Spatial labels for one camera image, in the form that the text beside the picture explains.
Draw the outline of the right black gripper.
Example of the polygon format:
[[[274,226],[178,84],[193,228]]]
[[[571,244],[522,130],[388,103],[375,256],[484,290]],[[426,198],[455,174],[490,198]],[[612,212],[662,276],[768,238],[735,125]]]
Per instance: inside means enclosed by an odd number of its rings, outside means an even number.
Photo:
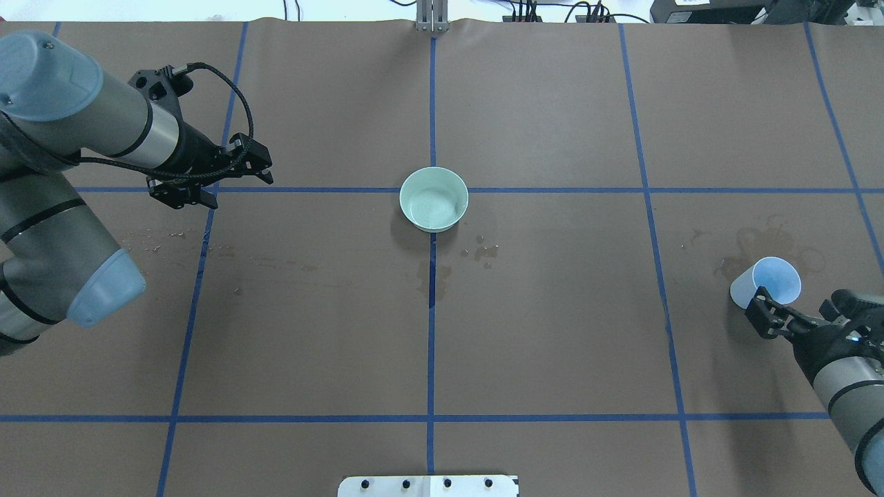
[[[757,288],[754,303],[749,303],[744,315],[755,333],[764,340],[782,336],[792,344],[823,344],[833,337],[830,322],[778,302],[765,286]]]

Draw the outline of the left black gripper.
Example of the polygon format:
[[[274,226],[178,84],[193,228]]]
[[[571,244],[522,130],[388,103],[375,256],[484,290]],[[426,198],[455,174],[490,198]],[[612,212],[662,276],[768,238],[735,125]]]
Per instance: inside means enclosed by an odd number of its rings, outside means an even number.
[[[182,149],[181,173],[187,176],[203,174],[203,179],[218,178],[222,170],[229,170],[229,178],[252,176],[266,185],[274,183],[273,161],[268,148],[246,133],[235,133],[229,140],[229,150],[215,144],[203,135],[187,135]],[[186,206],[204,206],[217,210],[215,195],[198,184],[173,180],[146,179],[151,198],[167,207],[180,210]]]

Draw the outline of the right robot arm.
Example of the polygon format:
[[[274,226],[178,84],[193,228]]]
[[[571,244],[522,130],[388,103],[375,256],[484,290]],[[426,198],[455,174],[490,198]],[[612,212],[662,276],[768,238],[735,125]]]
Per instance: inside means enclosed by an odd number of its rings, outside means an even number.
[[[745,317],[767,340],[782,336],[794,359],[852,453],[864,487],[883,493],[883,298],[834,291],[820,315],[777,302],[761,286]]]

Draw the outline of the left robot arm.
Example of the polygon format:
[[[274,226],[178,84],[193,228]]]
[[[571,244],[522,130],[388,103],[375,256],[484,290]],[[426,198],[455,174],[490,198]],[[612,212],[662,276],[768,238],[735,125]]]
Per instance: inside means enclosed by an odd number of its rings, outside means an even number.
[[[38,30],[2,37],[2,355],[69,320],[91,327],[146,289],[117,243],[64,173],[101,164],[141,173],[167,207],[218,207],[207,186],[254,176],[273,183],[268,148],[255,139],[245,95],[204,62],[136,72],[129,81]],[[191,73],[208,70],[239,98],[247,132],[216,144],[183,117]]]

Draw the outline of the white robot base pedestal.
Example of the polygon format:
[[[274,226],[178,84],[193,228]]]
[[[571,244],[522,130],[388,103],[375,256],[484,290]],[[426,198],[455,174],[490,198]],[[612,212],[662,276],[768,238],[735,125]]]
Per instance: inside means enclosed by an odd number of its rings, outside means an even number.
[[[503,474],[347,477],[338,496],[520,496],[519,479]]]

